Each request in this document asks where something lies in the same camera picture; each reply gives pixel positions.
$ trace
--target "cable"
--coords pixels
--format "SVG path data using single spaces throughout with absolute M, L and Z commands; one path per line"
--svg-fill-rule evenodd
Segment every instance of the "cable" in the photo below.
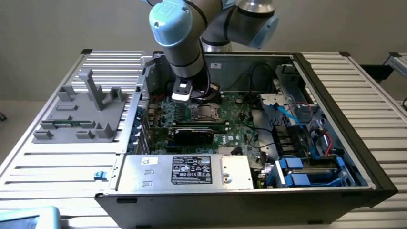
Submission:
M 236 83 L 238 82 L 238 80 L 241 79 L 241 77 L 242 77 L 245 74 L 249 76 L 248 73 L 241 73 L 241 74 L 238 75 L 236 81 L 233 82 L 233 84 L 232 84 L 229 87 L 226 87 L 226 89 L 222 90 L 224 92 L 228 91 L 228 90 L 236 85 Z
M 253 146 L 253 145 L 250 144 L 250 142 L 252 142 L 252 139 L 253 139 L 254 136 L 252 136 L 252 137 L 249 138 L 248 142 L 246 142 L 246 144 L 248 144 L 252 148 L 254 148 L 254 149 L 261 149 L 261 148 L 264 148 L 264 147 L 270 146 L 270 145 L 274 144 L 274 143 L 272 142 L 272 143 L 269 143 L 269 144 L 266 144 L 266 145 L 264 145 L 264 146 Z
M 200 45 L 200 48 L 201 48 L 202 65 L 204 65 L 204 67 L 205 67 L 205 76 L 206 76 L 206 80 L 208 80 L 208 86 L 206 86 L 206 88 L 205 88 L 204 94 L 200 95 L 198 97 L 191 97 L 191 96 L 190 96 L 191 99 L 201 99 L 201 98 L 204 98 L 204 96 L 206 96 L 206 94 L 209 93 L 210 84 L 212 84 L 212 82 L 210 82 L 209 68 L 208 68 L 208 65 L 206 65 L 205 59 L 204 59 L 204 53 L 202 53 L 202 52 L 204 52 L 204 47 L 202 47 L 202 42 L 201 42 L 200 40 L 198 40 L 198 45 Z
M 296 105 L 298 105 L 298 104 L 304 104 L 304 105 L 308 106 L 309 114 L 310 114 L 310 118 L 309 118 L 309 122 L 310 122 L 312 119 L 313 119 L 313 112 L 312 112 L 312 108 L 310 108 L 309 104 L 305 103 L 304 101 L 297 101 L 293 105 L 290 105 L 290 107 L 288 107 L 288 109 L 286 109 L 285 111 L 288 111 L 293 106 L 296 106 Z
M 328 132 L 325 132 L 325 136 L 329 139 L 329 146 L 328 146 L 328 149 L 325 150 L 325 156 L 329 156 L 329 151 L 330 151 L 330 147 L 332 147 L 332 138 L 330 138 L 330 135 L 328 134 Z
M 256 98 L 256 99 L 253 99 L 253 100 L 249 102 L 250 106 L 252 106 L 253 102 L 254 102 L 256 100 L 258 100 L 258 99 L 260 99 L 260 98 Z M 246 124 L 242 122 L 242 120 L 240 119 L 240 114 L 241 114 L 242 109 L 244 109 L 244 106 L 241 107 L 240 112 L 238 112 L 238 114 L 237 114 L 237 119 L 240 120 L 241 124 L 242 124 L 246 128 L 249 128 L 249 129 L 252 129 L 252 130 L 264 130 L 264 131 L 266 131 L 268 133 L 272 134 L 272 131 L 270 131 L 270 130 L 264 129 L 264 128 L 257 128 L 257 127 L 249 126 L 249 125 L 246 125 Z M 269 143 L 269 144 L 266 144 L 266 145 L 264 145 L 264 146 L 253 146 L 253 145 L 250 144 L 252 139 L 253 139 L 253 137 L 249 138 L 246 144 L 248 144 L 252 148 L 254 148 L 254 149 L 261 149 L 261 148 L 264 148 L 264 147 L 270 146 L 270 145 L 274 144 L 274 143 Z
M 278 106 L 278 107 L 277 107 L 277 110 L 278 110 L 288 118 L 292 118 L 292 119 L 294 120 L 294 122 L 297 123 L 297 125 L 298 125 L 298 127 L 300 127 L 300 129 L 301 129 L 302 126 L 301 126 L 301 124 L 300 124 L 298 118 L 293 117 L 293 116 L 286 112 L 286 110 L 284 110 L 282 107 Z
M 273 88 L 273 75 L 274 75 L 274 72 L 272 71 L 272 68 L 269 67 L 269 65 L 265 64 L 265 63 L 257 63 L 254 65 L 254 67 L 252 68 L 252 71 L 250 71 L 250 74 L 249 74 L 249 91 L 248 92 L 252 92 L 252 90 L 253 90 L 253 74 L 254 74 L 256 68 L 260 67 L 260 66 L 265 66 L 268 68 L 269 72 L 270 72 L 270 85 L 269 85 L 268 88 L 270 88 L 270 91 L 273 92 L 274 91 L 274 88 Z

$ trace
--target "red cable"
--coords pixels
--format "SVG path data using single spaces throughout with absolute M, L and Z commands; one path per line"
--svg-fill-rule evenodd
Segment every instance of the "red cable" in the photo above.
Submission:
M 328 156 L 329 155 L 329 151 L 330 151 L 330 147 L 332 147 L 332 138 L 330 138 L 330 135 L 328 134 L 328 132 L 325 132 L 325 136 L 329 139 L 329 146 L 328 146 L 328 149 L 325 150 L 325 156 Z

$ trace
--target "blue clip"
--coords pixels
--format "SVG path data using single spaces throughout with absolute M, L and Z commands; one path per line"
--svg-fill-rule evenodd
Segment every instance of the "blue clip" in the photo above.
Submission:
M 342 161 L 341 157 L 336 157 L 336 163 L 337 163 L 337 166 L 342 169 L 344 168 L 344 161 Z
M 285 160 L 278 160 L 280 162 L 280 166 L 281 166 L 281 169 L 286 168 L 286 163 L 285 163 Z
M 106 180 L 106 172 L 94 172 L 93 180 Z
M 273 174 L 272 174 L 272 170 L 270 170 L 269 175 L 266 177 L 266 181 L 262 184 L 262 188 L 266 188 L 266 186 L 270 184 L 272 177 L 273 177 Z
M 288 168 L 290 168 L 290 169 L 304 168 L 300 158 L 284 158 L 282 160 L 285 160 Z
M 293 119 L 293 121 L 294 121 L 294 122 L 297 123 L 297 125 L 298 125 L 298 128 L 301 129 L 302 126 L 300 125 L 298 119 L 297 119 L 296 117 L 293 117 L 293 116 L 286 112 L 286 110 L 284 110 L 284 108 L 282 108 L 281 106 L 277 107 L 277 110 L 278 110 L 288 118 L 292 118 L 292 119 Z
M 318 159 L 320 159 L 320 156 L 318 156 L 318 154 L 316 153 L 316 148 L 314 148 L 314 146 L 310 147 L 310 157 L 312 157 L 312 159 L 314 159 L 314 160 L 318 160 Z
M 309 179 L 308 175 L 301 173 L 301 174 L 288 174 L 288 176 L 284 177 L 285 183 L 288 187 L 297 187 L 297 186 L 309 186 Z

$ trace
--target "warning label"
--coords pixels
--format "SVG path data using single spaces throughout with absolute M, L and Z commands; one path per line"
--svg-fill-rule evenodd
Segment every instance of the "warning label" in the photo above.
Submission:
M 210 157 L 174 156 L 171 158 L 170 182 L 174 185 L 210 184 Z

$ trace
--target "black cable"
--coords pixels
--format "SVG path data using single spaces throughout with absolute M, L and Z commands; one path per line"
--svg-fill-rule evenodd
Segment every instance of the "black cable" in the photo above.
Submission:
M 407 102 L 407 97 L 405 97 L 405 99 L 402 100 L 402 103 L 401 103 L 404 109 L 407 110 L 405 102 Z
M 273 92 L 274 91 L 274 88 L 273 88 L 274 87 L 274 85 L 273 85 L 274 72 L 273 72 L 272 68 L 269 67 L 269 65 L 265 64 L 265 63 L 257 63 L 254 65 L 254 67 L 252 68 L 252 71 L 250 71 L 250 74 L 249 74 L 249 92 L 252 91 L 252 88 L 253 88 L 253 74 L 254 74 L 254 70 L 260 66 L 265 66 L 268 68 L 269 72 L 270 72 L 270 85 L 269 85 L 268 88 L 270 88 L 270 91 Z
M 306 148 L 306 151 L 309 152 L 312 147 L 312 139 L 310 134 L 308 133 L 308 130 L 305 128 L 294 129 L 296 135 L 300 136 L 300 139 L 305 139 L 305 141 L 300 142 L 302 148 Z
M 238 82 L 238 80 L 241 79 L 241 77 L 242 77 L 245 74 L 249 76 L 248 73 L 241 73 L 241 74 L 238 75 L 236 81 L 233 82 L 233 84 L 232 84 L 229 87 L 226 87 L 226 89 L 222 90 L 224 92 L 228 91 L 228 90 L 236 85 L 236 83 Z
M 205 59 L 204 59 L 204 47 L 202 47 L 202 42 L 201 42 L 201 40 L 198 40 L 198 45 L 200 45 L 200 48 L 201 48 L 202 65 L 204 65 L 204 67 L 205 67 L 205 76 L 206 76 L 206 80 L 208 80 L 208 86 L 206 86 L 206 88 L 205 88 L 205 91 L 204 91 L 202 95 L 198 96 L 198 97 L 190 97 L 191 99 L 202 99 L 202 98 L 208 95 L 208 93 L 209 93 L 210 84 L 212 84 L 212 82 L 210 82 L 209 68 L 208 68 L 208 65 L 206 65 Z
M 264 146 L 253 146 L 253 145 L 250 144 L 252 138 L 248 140 L 248 143 L 246 143 L 246 144 L 248 144 L 252 148 L 254 148 L 254 149 L 261 149 L 261 148 L 268 147 L 268 146 L 270 146 L 270 145 L 274 144 L 274 143 L 272 142 L 272 143 L 269 143 L 269 144 L 266 144 L 266 145 L 264 145 Z
M 256 100 L 258 100 L 258 99 L 260 99 L 260 98 L 253 99 L 253 100 L 249 102 L 249 105 L 252 105 L 253 102 L 254 102 Z M 249 126 L 249 125 L 246 125 L 246 124 L 242 122 L 242 120 L 240 119 L 240 114 L 241 114 L 242 108 L 244 108 L 244 106 L 241 107 L 240 112 L 238 112 L 238 114 L 237 114 L 237 119 L 240 120 L 241 124 L 242 124 L 246 128 L 249 128 L 249 129 L 252 129 L 252 130 L 264 130 L 264 131 L 266 131 L 268 133 L 272 134 L 272 131 L 270 131 L 270 130 L 264 129 L 264 128 L 257 128 L 257 127 Z M 266 144 L 266 145 L 264 145 L 264 146 L 253 146 L 253 145 L 250 145 L 252 139 L 253 139 L 253 137 L 250 137 L 250 139 L 248 140 L 248 145 L 249 145 L 252 148 L 254 148 L 254 149 L 261 149 L 261 148 L 264 148 L 264 147 L 270 146 L 270 145 L 274 144 L 274 143 L 269 143 L 269 144 Z

